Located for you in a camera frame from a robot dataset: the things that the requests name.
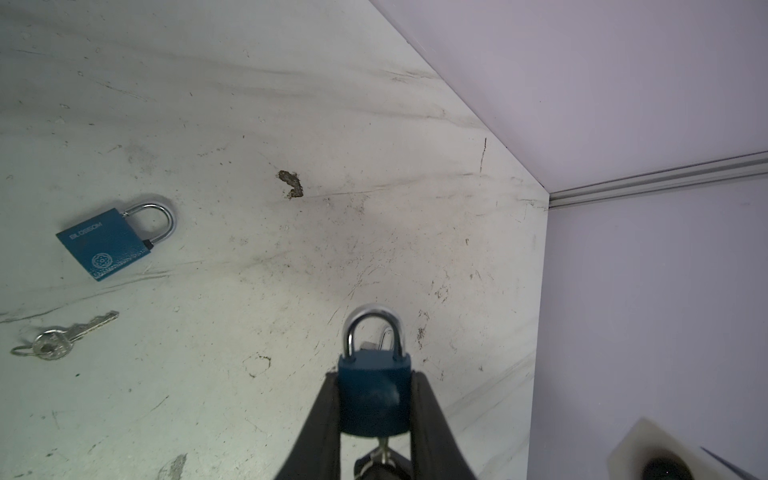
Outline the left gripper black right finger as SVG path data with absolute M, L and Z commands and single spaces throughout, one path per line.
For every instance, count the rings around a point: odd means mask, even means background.
M 426 375 L 418 371 L 411 375 L 410 444 L 415 479 L 476 479 Z

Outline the small brass key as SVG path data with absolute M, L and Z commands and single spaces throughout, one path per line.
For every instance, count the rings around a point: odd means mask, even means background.
M 301 198 L 304 196 L 304 189 L 296 172 L 280 170 L 277 174 L 277 178 L 290 187 L 286 194 L 288 199 Z

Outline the large blue padlock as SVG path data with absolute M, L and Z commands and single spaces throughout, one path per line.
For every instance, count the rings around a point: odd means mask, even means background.
M 141 238 L 128 219 L 144 210 L 157 210 L 166 220 L 165 229 L 150 238 Z M 102 281 L 149 255 L 176 229 L 174 212 L 157 202 L 145 202 L 120 211 L 106 210 L 56 234 L 56 238 L 83 269 Z

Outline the aluminium frame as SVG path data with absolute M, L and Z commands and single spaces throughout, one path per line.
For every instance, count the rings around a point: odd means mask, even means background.
M 731 157 L 553 192 L 549 209 L 765 177 L 767 152 Z

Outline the small blue padlock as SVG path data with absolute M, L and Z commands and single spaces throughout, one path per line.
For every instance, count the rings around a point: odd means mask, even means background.
M 356 329 L 369 318 L 378 318 L 390 326 L 390 349 L 355 347 Z M 387 438 L 408 432 L 412 362 L 400 317 L 383 305 L 363 305 L 348 316 L 343 340 L 337 366 L 340 431 L 364 438 Z

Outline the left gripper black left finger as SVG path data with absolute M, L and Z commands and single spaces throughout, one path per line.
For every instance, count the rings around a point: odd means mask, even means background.
M 276 479 L 341 477 L 338 375 L 328 373 Z

